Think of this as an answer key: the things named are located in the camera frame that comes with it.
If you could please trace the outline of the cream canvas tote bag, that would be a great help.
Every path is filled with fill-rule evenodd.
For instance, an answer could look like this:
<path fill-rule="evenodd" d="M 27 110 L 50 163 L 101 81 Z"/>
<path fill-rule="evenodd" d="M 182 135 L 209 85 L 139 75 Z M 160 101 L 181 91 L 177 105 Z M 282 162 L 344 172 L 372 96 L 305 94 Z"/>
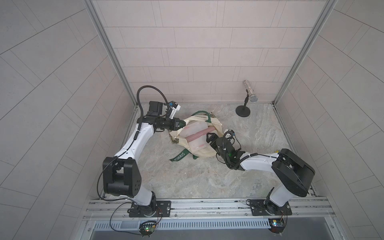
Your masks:
<path fill-rule="evenodd" d="M 184 121 L 185 127 L 170 132 L 172 141 L 184 147 L 184 150 L 170 161 L 178 162 L 188 154 L 194 159 L 215 156 L 217 152 L 207 142 L 207 134 L 223 136 L 222 123 L 206 111 L 198 111 Z"/>

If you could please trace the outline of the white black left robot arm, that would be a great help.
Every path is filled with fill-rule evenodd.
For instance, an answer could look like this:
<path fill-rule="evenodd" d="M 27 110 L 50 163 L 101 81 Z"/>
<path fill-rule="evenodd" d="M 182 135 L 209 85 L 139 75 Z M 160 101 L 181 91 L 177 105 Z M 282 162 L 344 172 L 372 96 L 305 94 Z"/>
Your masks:
<path fill-rule="evenodd" d="M 152 217 L 158 211 L 156 195 L 142 186 L 139 157 L 154 133 L 180 130 L 186 122 L 175 118 L 180 106 L 167 99 L 162 103 L 150 102 L 146 114 L 139 99 L 137 104 L 141 115 L 135 130 L 115 156 L 105 158 L 99 180 L 103 182 L 104 192 L 116 196 L 116 201 L 129 199 L 133 203 L 134 214 Z"/>

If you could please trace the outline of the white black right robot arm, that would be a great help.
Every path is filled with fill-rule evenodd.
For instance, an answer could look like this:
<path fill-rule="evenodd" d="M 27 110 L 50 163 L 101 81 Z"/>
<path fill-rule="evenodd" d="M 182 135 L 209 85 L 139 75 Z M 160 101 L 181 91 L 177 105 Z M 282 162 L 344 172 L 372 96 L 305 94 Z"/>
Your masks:
<path fill-rule="evenodd" d="M 219 137 L 214 133 L 207 134 L 207 143 L 217 152 L 226 166 L 231 170 L 265 171 L 275 173 L 281 184 L 272 188 L 266 199 L 249 200 L 247 205 L 254 216 L 290 216 L 292 210 L 289 201 L 293 197 L 306 197 L 316 171 L 312 166 L 289 149 L 281 149 L 278 153 L 262 155 L 236 150 L 231 142 L 235 138 L 228 131 Z"/>

